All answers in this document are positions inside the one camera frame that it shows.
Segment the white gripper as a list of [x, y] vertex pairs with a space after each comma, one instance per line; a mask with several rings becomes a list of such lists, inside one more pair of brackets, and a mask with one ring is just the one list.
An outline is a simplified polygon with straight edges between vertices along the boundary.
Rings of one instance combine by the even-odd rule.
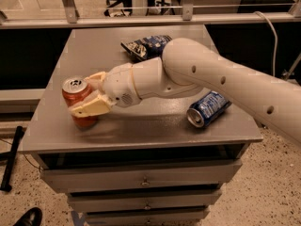
[[109, 113], [113, 101], [119, 107], [138, 105], [141, 102], [135, 89], [134, 68], [131, 63], [114, 67], [108, 73], [94, 73], [86, 77], [85, 80], [94, 91], [83, 101], [69, 107], [70, 113], [76, 118]]

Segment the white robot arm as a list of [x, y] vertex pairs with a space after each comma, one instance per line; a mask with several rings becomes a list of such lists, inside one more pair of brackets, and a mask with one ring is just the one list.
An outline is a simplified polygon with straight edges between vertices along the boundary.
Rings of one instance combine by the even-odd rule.
[[77, 118], [106, 114], [114, 105], [138, 105], [151, 97], [182, 98], [207, 88], [301, 145], [300, 87], [234, 63], [194, 40], [174, 39], [159, 57], [94, 73], [86, 81], [92, 93], [69, 108]]

